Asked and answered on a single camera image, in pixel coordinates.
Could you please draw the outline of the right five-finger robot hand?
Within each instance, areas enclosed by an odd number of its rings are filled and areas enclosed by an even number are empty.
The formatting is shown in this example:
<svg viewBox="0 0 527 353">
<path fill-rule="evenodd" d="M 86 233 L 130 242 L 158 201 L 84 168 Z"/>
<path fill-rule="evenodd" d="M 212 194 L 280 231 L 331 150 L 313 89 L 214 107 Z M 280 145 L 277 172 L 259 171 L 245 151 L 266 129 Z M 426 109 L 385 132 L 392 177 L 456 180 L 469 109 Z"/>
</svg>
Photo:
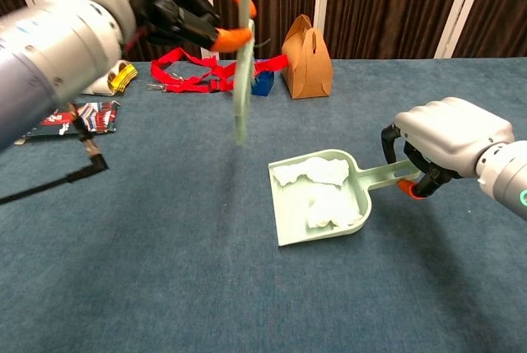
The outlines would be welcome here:
<svg viewBox="0 0 527 353">
<path fill-rule="evenodd" d="M 389 164 L 396 161 L 394 142 L 401 137 L 404 154 L 423 172 L 417 183 L 398 183 L 414 199 L 430 197 L 452 179 L 481 178 L 491 165 L 491 152 L 500 152 L 515 141 L 509 121 L 452 96 L 397 114 L 380 137 Z"/>
</svg>

